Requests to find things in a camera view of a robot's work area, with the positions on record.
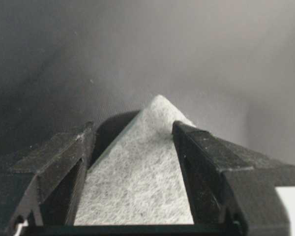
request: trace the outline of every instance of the white felt fabric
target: white felt fabric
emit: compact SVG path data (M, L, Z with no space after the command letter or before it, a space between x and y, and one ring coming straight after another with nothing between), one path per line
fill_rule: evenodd
M175 120L192 125L161 95L134 118L90 169L75 225L193 224Z

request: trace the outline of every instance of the black clamp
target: black clamp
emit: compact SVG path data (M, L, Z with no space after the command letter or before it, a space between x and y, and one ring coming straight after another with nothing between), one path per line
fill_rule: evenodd
M18 224L73 224L95 143L92 122L0 157L0 236Z
M245 236L289 235L275 187L295 186L295 166L179 121L173 136L195 223L235 223Z

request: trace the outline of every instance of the gray backdrop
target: gray backdrop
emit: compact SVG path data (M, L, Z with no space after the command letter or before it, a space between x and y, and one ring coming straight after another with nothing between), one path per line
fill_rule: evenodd
M0 155L156 94L295 164L295 1L0 1Z

